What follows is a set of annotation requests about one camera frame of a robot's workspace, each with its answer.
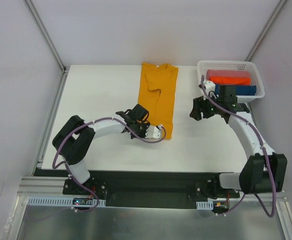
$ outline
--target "white basket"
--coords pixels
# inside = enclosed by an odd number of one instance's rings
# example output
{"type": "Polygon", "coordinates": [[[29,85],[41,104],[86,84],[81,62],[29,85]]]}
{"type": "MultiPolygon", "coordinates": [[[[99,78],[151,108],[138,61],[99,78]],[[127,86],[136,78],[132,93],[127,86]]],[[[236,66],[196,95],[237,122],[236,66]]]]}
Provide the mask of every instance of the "white basket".
{"type": "Polygon", "coordinates": [[[250,85],[256,86],[255,96],[240,96],[238,95],[239,103],[249,103],[254,99],[261,99],[265,96],[264,84],[260,73],[254,63],[250,61],[213,61],[202,60],[197,63],[197,75],[198,81],[201,82],[202,75],[206,79],[207,70],[236,70],[236,71],[248,71],[250,73],[250,85]]]}

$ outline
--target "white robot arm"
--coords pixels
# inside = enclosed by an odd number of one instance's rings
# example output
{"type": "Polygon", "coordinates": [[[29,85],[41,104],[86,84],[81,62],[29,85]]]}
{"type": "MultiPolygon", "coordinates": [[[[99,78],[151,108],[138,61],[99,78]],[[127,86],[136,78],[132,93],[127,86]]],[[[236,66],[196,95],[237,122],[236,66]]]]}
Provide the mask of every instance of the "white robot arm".
{"type": "Polygon", "coordinates": [[[111,117],[104,117],[94,122],[84,123],[79,116],[72,116],[52,141],[59,155],[68,164],[68,168],[74,178],[85,184],[90,179],[84,157],[91,145],[92,140],[109,135],[130,132],[131,138],[159,139],[152,143],[160,142],[165,138],[163,126],[151,126],[147,121],[149,112],[141,105],[137,104],[132,110],[116,112],[111,117]]]}
{"type": "Polygon", "coordinates": [[[219,96],[210,97],[209,93],[214,92],[215,84],[211,81],[204,82],[204,76],[199,87],[203,96],[193,99],[193,109],[189,116],[199,121],[215,114],[221,115],[236,133],[247,157],[247,163],[241,172],[221,173],[219,185],[224,189],[243,191],[245,194],[271,193],[272,183],[266,168],[269,160],[276,192],[281,191],[287,159],[283,154],[276,154],[266,144],[246,104],[237,103],[236,87],[220,85],[219,96]]]}

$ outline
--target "white tabletop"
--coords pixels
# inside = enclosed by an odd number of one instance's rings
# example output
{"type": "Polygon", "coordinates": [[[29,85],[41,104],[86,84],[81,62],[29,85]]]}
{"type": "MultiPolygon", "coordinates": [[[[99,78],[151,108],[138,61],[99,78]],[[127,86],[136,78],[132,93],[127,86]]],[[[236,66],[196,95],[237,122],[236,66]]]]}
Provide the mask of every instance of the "white tabletop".
{"type": "MultiPolygon", "coordinates": [[[[109,117],[137,104],[140,65],[72,65],[61,96],[42,164],[52,169],[53,138],[67,120],[109,117]]],[[[160,172],[240,172],[246,155],[236,134],[218,115],[195,121],[189,117],[200,96],[195,66],[179,66],[172,139],[147,144],[129,133],[93,140],[86,154],[89,170],[160,172]]]]}

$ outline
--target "gray wall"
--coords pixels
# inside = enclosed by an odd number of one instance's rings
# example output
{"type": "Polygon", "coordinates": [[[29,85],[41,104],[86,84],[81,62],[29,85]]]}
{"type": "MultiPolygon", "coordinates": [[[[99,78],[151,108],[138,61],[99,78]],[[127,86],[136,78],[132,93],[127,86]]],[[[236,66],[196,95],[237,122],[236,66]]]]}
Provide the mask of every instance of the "gray wall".
{"type": "Polygon", "coordinates": [[[253,59],[266,95],[252,102],[256,123],[265,139],[288,159],[284,189],[292,208],[292,0],[253,59]]]}
{"type": "Polygon", "coordinates": [[[0,0],[0,234],[30,174],[61,72],[22,0],[0,0]]]}
{"type": "Polygon", "coordinates": [[[278,0],[33,0],[71,64],[244,60],[278,0]]]}

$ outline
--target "red object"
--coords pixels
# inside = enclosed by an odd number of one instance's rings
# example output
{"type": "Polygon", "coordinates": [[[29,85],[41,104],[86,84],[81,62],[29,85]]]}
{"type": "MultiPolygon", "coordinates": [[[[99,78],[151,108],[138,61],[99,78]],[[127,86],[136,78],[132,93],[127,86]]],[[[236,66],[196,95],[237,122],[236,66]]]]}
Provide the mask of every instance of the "red object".
{"type": "Polygon", "coordinates": [[[209,69],[206,79],[215,84],[251,85],[251,74],[249,71],[209,69]]]}

